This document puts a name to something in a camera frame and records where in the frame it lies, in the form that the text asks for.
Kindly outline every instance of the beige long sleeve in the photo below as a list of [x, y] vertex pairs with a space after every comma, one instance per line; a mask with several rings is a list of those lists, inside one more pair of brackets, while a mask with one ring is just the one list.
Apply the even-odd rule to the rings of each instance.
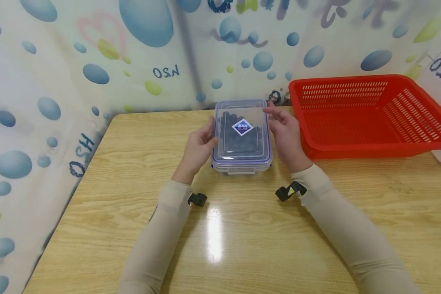
[[[379, 229], [313, 165], [292, 174], [308, 192], [302, 205], [357, 276], [366, 294], [418, 294], [409, 273]], [[119, 294], [157, 294], [180, 238], [192, 190], [173, 182], [160, 192], [157, 208], [122, 270]]]
[[191, 186], [169, 181], [122, 270], [119, 294], [156, 294], [189, 215]]
[[367, 294], [421, 293], [381, 231], [316, 165], [292, 174], [308, 192], [301, 204], [356, 275]]

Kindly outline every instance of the finger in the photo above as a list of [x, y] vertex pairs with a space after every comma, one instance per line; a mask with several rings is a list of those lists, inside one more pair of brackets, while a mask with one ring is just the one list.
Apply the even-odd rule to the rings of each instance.
[[209, 140], [212, 139], [212, 133], [203, 134], [201, 136], [201, 139], [203, 140], [203, 144], [206, 144], [207, 142], [209, 142]]
[[274, 120], [278, 120], [278, 121], [283, 121], [283, 119], [282, 119], [279, 115], [277, 115], [276, 113], [274, 113], [274, 112], [272, 112], [271, 114], [269, 114], [269, 118], [274, 119]]
[[217, 143], [219, 142], [218, 137], [214, 137], [211, 140], [209, 140], [209, 142], [206, 143], [206, 146], [209, 147], [210, 150], [214, 149], [214, 147], [217, 145]]
[[266, 112], [267, 114], [272, 114], [274, 118], [277, 119], [279, 118], [279, 120], [294, 118], [292, 114], [279, 107], [267, 107], [267, 108], [263, 108], [263, 111]]
[[197, 132], [199, 134], [209, 134], [212, 133], [212, 131], [214, 131], [214, 117], [212, 117], [211, 115], [207, 123], [202, 126]]
[[283, 127], [283, 124], [278, 120], [269, 120], [268, 121], [269, 128], [271, 129], [271, 132], [273, 135], [276, 135], [277, 132], [280, 130], [280, 128]]

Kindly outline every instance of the black wrist strap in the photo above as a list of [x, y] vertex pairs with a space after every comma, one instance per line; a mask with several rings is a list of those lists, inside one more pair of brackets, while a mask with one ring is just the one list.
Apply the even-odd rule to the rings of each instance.
[[206, 200], [207, 200], [206, 195], [204, 195], [202, 193], [198, 193], [198, 194], [192, 193], [191, 196], [189, 196], [188, 204], [189, 204], [189, 206], [194, 204], [199, 207], [204, 207]]
[[294, 181], [287, 188], [280, 187], [278, 190], [276, 190], [276, 196], [279, 198], [280, 201], [284, 202], [291, 198], [291, 196], [295, 193], [299, 193], [299, 196], [303, 196], [306, 192], [306, 187]]

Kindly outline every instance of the right hand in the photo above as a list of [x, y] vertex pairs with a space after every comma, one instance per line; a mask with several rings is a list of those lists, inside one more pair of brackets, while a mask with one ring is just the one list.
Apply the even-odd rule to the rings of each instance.
[[299, 122], [289, 112], [268, 101], [263, 109], [268, 114], [268, 123], [274, 135], [279, 159], [286, 164], [290, 173], [297, 173], [313, 165], [301, 147]]

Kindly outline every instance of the label sticker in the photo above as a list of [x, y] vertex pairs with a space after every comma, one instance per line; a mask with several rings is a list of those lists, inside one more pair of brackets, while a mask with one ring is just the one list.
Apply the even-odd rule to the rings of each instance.
[[240, 136], [243, 136], [244, 134], [248, 133], [249, 131], [251, 131], [253, 129], [252, 125], [249, 124], [249, 122], [246, 121], [245, 118], [238, 121], [232, 127]]

